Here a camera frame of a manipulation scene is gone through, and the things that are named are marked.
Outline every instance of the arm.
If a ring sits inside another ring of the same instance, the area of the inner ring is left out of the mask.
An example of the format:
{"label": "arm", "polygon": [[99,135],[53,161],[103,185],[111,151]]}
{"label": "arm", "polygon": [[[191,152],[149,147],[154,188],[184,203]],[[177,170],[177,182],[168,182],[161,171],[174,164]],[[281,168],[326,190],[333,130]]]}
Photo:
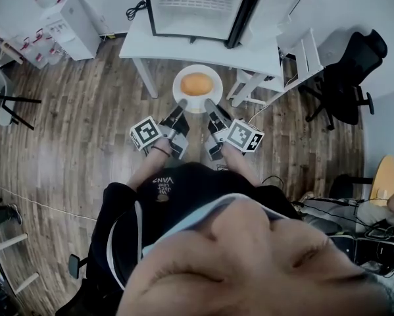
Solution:
{"label": "arm", "polygon": [[[168,154],[172,153],[172,149],[170,148],[170,141],[166,138],[160,138],[157,140],[155,147],[162,149]],[[137,188],[150,176],[158,173],[161,169],[163,169],[164,164],[168,160],[167,154],[159,151],[157,149],[151,149],[150,153],[144,159],[143,163],[139,167],[138,170],[133,174],[131,179],[128,181],[127,186],[137,191]]]}
{"label": "arm", "polygon": [[229,143],[223,143],[221,151],[229,170],[244,176],[254,187],[261,186],[259,178],[238,149]]}

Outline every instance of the wristband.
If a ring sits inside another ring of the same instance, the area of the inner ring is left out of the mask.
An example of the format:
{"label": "wristband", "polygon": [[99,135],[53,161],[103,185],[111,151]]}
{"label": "wristband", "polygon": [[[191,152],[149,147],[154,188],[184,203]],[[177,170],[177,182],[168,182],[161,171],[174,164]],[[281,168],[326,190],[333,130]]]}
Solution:
{"label": "wristband", "polygon": [[159,148],[159,147],[157,147],[157,146],[152,146],[151,148],[152,148],[152,149],[159,150],[159,151],[163,152],[165,155],[167,155],[168,157],[170,157],[170,154],[169,154],[169,153],[167,153],[165,150],[163,150],[163,149],[161,149],[161,148]]}

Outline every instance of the office chair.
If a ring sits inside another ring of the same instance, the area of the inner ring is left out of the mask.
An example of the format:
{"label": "office chair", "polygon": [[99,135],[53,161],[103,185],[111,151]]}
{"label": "office chair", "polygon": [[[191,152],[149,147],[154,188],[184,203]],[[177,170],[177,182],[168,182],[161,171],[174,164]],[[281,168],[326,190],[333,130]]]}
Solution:
{"label": "office chair", "polygon": [[355,32],[347,45],[343,57],[338,63],[324,69],[324,78],[315,78],[318,93],[307,86],[300,86],[300,92],[307,92],[320,100],[321,104],[307,122],[312,121],[325,109],[330,125],[334,130],[333,117],[351,125],[359,122],[358,106],[368,105],[373,115],[374,104],[369,93],[366,99],[359,86],[364,79],[377,69],[388,54],[387,44],[377,31],[372,30],[368,36]]}
{"label": "office chair", "polygon": [[68,271],[78,279],[79,270],[87,264],[87,278],[83,278],[77,294],[55,316],[115,316],[123,290],[113,278],[101,272],[92,251],[89,256],[80,261],[75,255],[70,255]]}
{"label": "office chair", "polygon": [[341,174],[334,180],[328,197],[333,199],[351,199],[353,198],[354,184],[372,185],[373,181],[373,178]]}

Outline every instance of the mini fridge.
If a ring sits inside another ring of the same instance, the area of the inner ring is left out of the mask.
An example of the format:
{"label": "mini fridge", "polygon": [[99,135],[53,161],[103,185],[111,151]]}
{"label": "mini fridge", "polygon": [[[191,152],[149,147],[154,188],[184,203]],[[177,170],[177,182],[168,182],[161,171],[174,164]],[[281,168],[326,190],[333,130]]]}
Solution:
{"label": "mini fridge", "polygon": [[45,9],[43,27],[75,61],[94,59],[101,43],[80,0],[62,0]]}
{"label": "mini fridge", "polygon": [[153,35],[222,40],[227,48],[239,44],[250,24],[250,32],[262,33],[287,22],[299,1],[146,0]]}

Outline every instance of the white shelf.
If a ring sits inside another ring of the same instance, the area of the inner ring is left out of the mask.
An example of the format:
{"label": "white shelf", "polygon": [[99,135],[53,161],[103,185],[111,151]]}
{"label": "white shelf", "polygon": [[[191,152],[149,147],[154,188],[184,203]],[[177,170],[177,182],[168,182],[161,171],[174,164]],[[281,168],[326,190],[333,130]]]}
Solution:
{"label": "white shelf", "polygon": [[119,57],[209,63],[276,76],[274,80],[283,78],[275,38],[256,49],[244,45],[227,49],[221,41],[209,39],[197,39],[190,44],[187,38],[153,36],[147,11],[137,12]]}
{"label": "white shelf", "polygon": [[232,11],[232,0],[159,0],[159,6],[196,8],[229,13]]}

